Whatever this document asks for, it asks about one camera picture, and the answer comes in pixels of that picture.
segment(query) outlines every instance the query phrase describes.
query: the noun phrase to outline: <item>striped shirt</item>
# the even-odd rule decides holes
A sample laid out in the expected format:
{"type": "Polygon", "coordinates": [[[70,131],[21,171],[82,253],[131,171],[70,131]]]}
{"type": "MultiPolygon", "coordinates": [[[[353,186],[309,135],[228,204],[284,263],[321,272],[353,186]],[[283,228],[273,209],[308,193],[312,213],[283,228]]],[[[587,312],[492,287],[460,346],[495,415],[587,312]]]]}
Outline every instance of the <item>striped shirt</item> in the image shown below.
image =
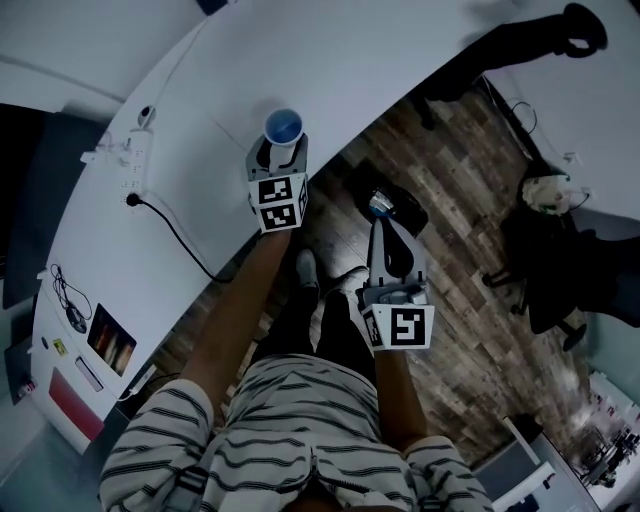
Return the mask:
{"type": "Polygon", "coordinates": [[[281,510],[312,478],[345,508],[492,510],[451,441],[429,437],[404,453],[384,445],[376,389],[313,356],[254,364],[231,401],[225,430],[213,439],[212,426],[211,402],[195,383],[161,388],[107,460],[105,510],[161,509],[177,476],[202,465],[205,451],[200,510],[207,512],[281,510]]]}

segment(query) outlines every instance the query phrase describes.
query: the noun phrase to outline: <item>black office chair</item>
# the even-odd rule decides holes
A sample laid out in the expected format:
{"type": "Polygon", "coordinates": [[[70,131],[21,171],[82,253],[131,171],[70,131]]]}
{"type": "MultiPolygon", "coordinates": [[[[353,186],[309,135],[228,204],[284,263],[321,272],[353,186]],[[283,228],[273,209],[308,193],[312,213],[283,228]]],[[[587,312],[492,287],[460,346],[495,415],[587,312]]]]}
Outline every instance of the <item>black office chair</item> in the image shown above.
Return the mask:
{"type": "MultiPolygon", "coordinates": [[[[522,304],[512,306],[513,314],[523,315],[529,307],[535,334],[554,326],[562,329],[567,334],[565,352],[587,331],[586,324],[574,329],[564,321],[575,308],[640,327],[640,237],[609,242],[596,238],[594,232],[567,232],[549,244],[529,254],[528,264],[520,268],[516,277],[526,279],[525,292],[522,304]]],[[[492,288],[517,280],[492,277],[483,277],[492,288]]]]}
{"type": "Polygon", "coordinates": [[[615,242],[581,233],[577,307],[640,327],[640,237],[615,242]]]}

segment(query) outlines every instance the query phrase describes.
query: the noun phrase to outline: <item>power strip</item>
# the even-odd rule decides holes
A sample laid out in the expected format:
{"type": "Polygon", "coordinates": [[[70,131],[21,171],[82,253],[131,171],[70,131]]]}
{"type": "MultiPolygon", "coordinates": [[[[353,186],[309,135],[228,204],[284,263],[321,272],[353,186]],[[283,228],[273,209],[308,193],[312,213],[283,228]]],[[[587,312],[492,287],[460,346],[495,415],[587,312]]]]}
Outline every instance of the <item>power strip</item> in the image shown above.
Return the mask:
{"type": "Polygon", "coordinates": [[[122,200],[133,192],[142,194],[149,156],[153,144],[153,134],[147,130],[132,130],[125,144],[125,151],[129,153],[129,165],[126,169],[126,179],[122,183],[122,200]]]}
{"type": "Polygon", "coordinates": [[[138,379],[138,382],[136,382],[131,387],[131,390],[130,390],[131,395],[137,395],[138,393],[140,393],[140,390],[149,381],[149,379],[154,373],[156,373],[156,365],[152,364],[151,366],[149,366],[149,368],[147,368],[147,371],[142,374],[142,377],[138,379]]]}

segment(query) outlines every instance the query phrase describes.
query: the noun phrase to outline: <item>black pants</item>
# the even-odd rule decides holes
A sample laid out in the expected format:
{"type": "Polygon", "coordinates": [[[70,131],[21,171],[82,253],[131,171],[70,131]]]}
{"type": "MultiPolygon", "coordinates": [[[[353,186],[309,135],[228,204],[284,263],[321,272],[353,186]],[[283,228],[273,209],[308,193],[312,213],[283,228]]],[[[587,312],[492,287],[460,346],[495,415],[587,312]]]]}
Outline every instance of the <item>black pants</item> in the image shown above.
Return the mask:
{"type": "Polygon", "coordinates": [[[349,317],[347,298],[338,291],[327,296],[320,341],[316,353],[313,353],[309,326],[311,315],[317,306],[316,290],[299,288],[271,325],[269,334],[258,344],[251,364],[274,355],[315,355],[359,373],[375,386],[376,367],[373,356],[367,342],[349,317]]]}

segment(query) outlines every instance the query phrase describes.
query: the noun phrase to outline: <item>chair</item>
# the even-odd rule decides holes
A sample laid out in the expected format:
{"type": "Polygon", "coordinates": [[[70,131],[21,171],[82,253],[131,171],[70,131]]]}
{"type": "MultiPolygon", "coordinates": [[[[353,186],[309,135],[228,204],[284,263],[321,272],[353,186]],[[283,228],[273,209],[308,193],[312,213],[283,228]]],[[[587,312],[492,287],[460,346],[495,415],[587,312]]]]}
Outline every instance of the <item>chair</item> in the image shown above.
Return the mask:
{"type": "Polygon", "coordinates": [[[568,352],[587,330],[586,325],[574,329],[564,321],[575,308],[640,327],[640,237],[600,240],[592,231],[578,233],[563,225],[565,220],[523,208],[514,211],[501,226],[507,270],[482,280],[491,288],[526,280],[522,303],[512,306],[511,313],[523,315],[529,308],[535,334],[554,326],[562,329],[567,334],[563,350],[568,352]]]}

